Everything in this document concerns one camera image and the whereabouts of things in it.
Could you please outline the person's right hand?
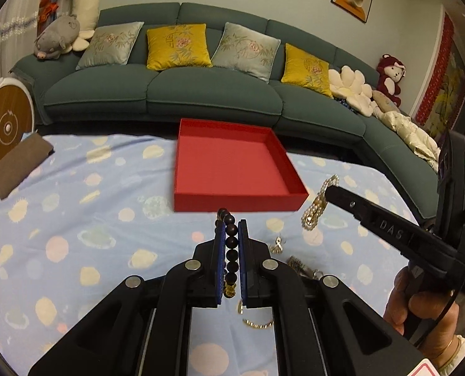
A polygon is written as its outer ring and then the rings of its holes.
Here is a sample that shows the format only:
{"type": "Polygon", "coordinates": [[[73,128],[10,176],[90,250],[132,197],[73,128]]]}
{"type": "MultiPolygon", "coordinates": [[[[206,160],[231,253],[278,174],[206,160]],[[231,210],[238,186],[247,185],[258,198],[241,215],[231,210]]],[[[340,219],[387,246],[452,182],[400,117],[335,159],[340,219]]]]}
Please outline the person's right hand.
{"type": "MultiPolygon", "coordinates": [[[[437,295],[431,292],[420,292],[409,300],[405,290],[410,277],[407,267],[396,274],[394,288],[384,311],[384,320],[388,322],[399,334],[404,333],[404,322],[409,313],[421,319],[437,319],[445,305],[450,300],[449,295],[437,295]]],[[[455,335],[458,322],[459,307],[453,303],[438,325],[420,345],[419,350],[430,361],[435,354],[445,348],[455,335]]]]}

